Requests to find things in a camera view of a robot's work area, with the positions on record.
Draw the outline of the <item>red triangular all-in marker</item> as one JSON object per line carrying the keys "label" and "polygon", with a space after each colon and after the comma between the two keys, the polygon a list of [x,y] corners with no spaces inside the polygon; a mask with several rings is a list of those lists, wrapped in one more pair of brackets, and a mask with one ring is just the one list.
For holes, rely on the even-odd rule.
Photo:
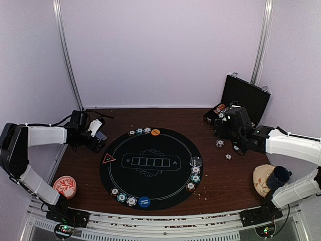
{"label": "red triangular all-in marker", "polygon": [[110,162],[115,161],[116,159],[114,157],[112,157],[109,153],[106,153],[103,160],[102,160],[102,164],[107,164]]}

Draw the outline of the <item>clear round dealer button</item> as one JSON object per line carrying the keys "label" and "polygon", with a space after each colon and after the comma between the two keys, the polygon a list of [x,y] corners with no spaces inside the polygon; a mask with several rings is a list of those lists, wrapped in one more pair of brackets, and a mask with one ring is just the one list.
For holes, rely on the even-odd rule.
{"label": "clear round dealer button", "polygon": [[201,167],[203,164],[203,160],[199,156],[194,156],[191,157],[189,163],[192,167]]}

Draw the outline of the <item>yellow big blind button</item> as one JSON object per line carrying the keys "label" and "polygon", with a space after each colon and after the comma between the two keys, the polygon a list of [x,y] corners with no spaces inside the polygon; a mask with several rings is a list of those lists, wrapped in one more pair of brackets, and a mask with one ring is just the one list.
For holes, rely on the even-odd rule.
{"label": "yellow big blind button", "polygon": [[160,131],[160,129],[152,129],[152,130],[151,130],[151,134],[152,134],[153,136],[158,136],[158,135],[161,134],[161,131]]}

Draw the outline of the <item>blue small blind button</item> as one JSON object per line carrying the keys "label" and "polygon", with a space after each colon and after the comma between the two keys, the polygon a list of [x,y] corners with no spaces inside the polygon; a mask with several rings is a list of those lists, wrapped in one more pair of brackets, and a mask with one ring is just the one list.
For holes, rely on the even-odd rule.
{"label": "blue small blind button", "polygon": [[149,197],[143,196],[138,200],[138,204],[142,208],[148,208],[151,205],[151,200]]}

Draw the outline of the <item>blue patterned card deck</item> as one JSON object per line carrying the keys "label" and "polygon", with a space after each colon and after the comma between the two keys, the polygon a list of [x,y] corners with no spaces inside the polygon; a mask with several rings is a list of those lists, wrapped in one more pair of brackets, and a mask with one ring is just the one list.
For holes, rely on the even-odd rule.
{"label": "blue patterned card deck", "polygon": [[107,140],[107,136],[101,131],[98,131],[96,133],[96,137],[99,138],[100,140],[103,140],[103,141]]}

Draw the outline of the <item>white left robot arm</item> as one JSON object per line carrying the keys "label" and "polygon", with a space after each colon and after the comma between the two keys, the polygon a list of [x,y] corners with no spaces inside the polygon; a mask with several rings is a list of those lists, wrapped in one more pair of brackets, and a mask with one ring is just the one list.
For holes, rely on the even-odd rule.
{"label": "white left robot arm", "polygon": [[23,188],[50,206],[52,214],[61,222],[72,219],[72,211],[64,206],[66,198],[38,173],[41,165],[32,165],[44,157],[52,157],[58,145],[86,146],[98,153],[105,145],[106,136],[100,131],[101,119],[93,120],[89,127],[31,126],[6,123],[1,132],[1,168]]}

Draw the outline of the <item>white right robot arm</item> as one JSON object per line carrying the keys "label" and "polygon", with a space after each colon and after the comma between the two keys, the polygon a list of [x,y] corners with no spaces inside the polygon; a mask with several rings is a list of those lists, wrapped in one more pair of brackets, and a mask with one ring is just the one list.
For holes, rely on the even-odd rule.
{"label": "white right robot arm", "polygon": [[282,208],[293,202],[320,195],[320,140],[313,137],[295,135],[280,127],[242,126],[232,124],[229,120],[216,119],[214,135],[220,139],[230,140],[243,153],[251,150],[264,154],[279,154],[317,165],[310,174],[285,187],[272,191],[270,202],[257,210],[260,221],[269,221],[276,208]]}

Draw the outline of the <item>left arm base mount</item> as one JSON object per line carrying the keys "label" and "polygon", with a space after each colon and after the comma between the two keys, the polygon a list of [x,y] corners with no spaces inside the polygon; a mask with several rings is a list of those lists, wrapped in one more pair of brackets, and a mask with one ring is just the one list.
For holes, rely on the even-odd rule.
{"label": "left arm base mount", "polygon": [[64,196],[60,196],[55,205],[43,202],[41,211],[46,213],[46,219],[57,223],[53,232],[59,240],[69,239],[76,228],[86,228],[90,217],[87,211],[69,208]]}

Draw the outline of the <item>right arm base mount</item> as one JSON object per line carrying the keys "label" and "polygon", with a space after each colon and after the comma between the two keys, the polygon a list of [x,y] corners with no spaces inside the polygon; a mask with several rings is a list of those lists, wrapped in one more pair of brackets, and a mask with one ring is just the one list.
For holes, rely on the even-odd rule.
{"label": "right arm base mount", "polygon": [[240,212],[243,227],[255,226],[256,234],[261,238],[272,238],[276,234],[275,221],[283,217],[282,211],[271,202],[260,207]]}

